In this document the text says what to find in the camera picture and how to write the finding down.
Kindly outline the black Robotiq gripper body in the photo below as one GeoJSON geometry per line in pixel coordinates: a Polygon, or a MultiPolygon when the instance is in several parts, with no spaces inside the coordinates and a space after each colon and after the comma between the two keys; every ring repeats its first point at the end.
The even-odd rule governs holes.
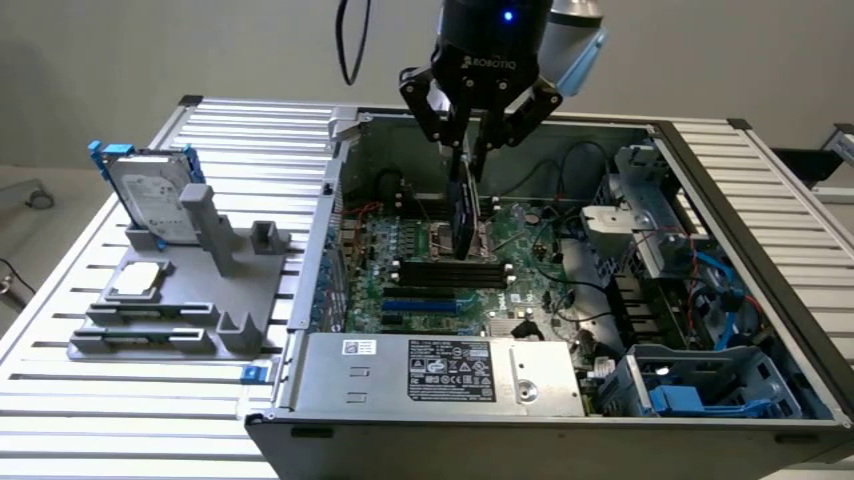
{"type": "Polygon", "coordinates": [[[539,77],[550,1],[446,1],[431,72],[454,109],[505,110],[539,77]]]}

